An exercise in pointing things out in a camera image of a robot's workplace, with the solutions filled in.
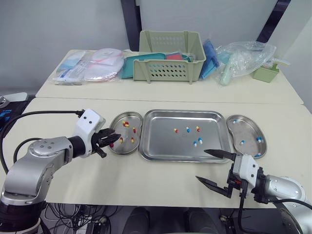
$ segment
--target kidney-shaped metal dish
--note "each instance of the kidney-shaped metal dish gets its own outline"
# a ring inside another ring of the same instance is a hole
[[[123,126],[123,121],[128,122],[129,127]],[[121,134],[123,140],[122,142],[120,140],[116,141],[110,149],[120,155],[129,154],[136,150],[140,142],[142,121],[142,116],[137,112],[124,112],[118,115],[111,123],[110,128]]]
[[[145,159],[213,163],[228,161],[205,153],[206,149],[232,151],[226,121],[220,113],[151,110],[145,115],[139,145]]]
[[[226,121],[233,136],[234,148],[241,154],[261,158],[267,151],[267,142],[258,125],[250,118],[241,115],[228,117]]]

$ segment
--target transparent plastic wrap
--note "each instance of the transparent plastic wrap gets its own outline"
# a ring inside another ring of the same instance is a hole
[[[90,62],[93,52],[79,50],[71,53],[57,68],[55,76],[52,77],[57,85],[82,85],[84,83],[84,72]]]
[[[233,42],[216,49],[220,63],[217,80],[228,85],[233,77],[244,76],[261,67],[275,53],[276,47],[258,41]]]
[[[123,66],[121,50],[101,49],[96,51],[84,73],[85,81],[112,81]]]

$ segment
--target wall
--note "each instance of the wall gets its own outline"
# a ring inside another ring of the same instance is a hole
[[[197,31],[214,46],[256,40],[276,0],[140,0],[142,29]]]
[[[312,112],[312,1],[292,0],[268,43],[275,55],[291,63],[280,66],[305,106]]]
[[[289,67],[280,67],[304,105],[312,113],[312,18],[302,29],[283,59]]]
[[[71,49],[129,48],[119,0],[1,0],[0,95],[35,94]]]

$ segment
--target green container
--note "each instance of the green container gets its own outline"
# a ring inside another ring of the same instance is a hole
[[[188,81],[190,84],[199,79],[199,74],[206,60],[205,52],[197,32],[154,32],[144,30],[140,33],[140,52],[194,54],[196,60],[135,60],[133,79]]]
[[[253,78],[270,83],[273,78],[279,73],[279,69],[276,66],[277,64],[274,64],[271,69],[259,67],[257,70],[254,71]]]

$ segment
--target white table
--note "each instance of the white table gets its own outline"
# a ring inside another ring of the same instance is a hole
[[[148,100],[228,103],[303,104],[296,91],[280,72],[271,83],[244,76],[229,86],[208,78],[190,85],[188,82],[133,81],[89,82],[82,86],[55,85],[52,76],[37,92],[38,98],[87,98],[106,100]]]
[[[225,118],[242,114],[253,119],[262,129],[267,143],[266,155],[257,162],[264,173],[289,176],[304,186],[312,200],[311,114],[302,105],[228,104],[190,102],[147,102],[36,98],[26,112],[38,110],[79,110],[91,108],[106,118],[109,127],[114,117],[124,111],[144,115],[151,109],[214,110]],[[71,137],[77,121],[75,115],[40,115],[25,117],[12,128],[4,141],[4,155],[10,168],[16,146],[30,137]],[[23,156],[26,147],[20,151]],[[202,176],[226,186],[231,164],[178,163],[147,161],[138,151],[114,155],[106,149],[105,159],[98,155],[76,158],[55,173],[47,201],[57,203],[231,207],[239,205],[238,191],[228,199],[207,189],[195,176]],[[0,173],[0,185],[4,172]],[[250,195],[249,208],[272,205],[255,203]]]

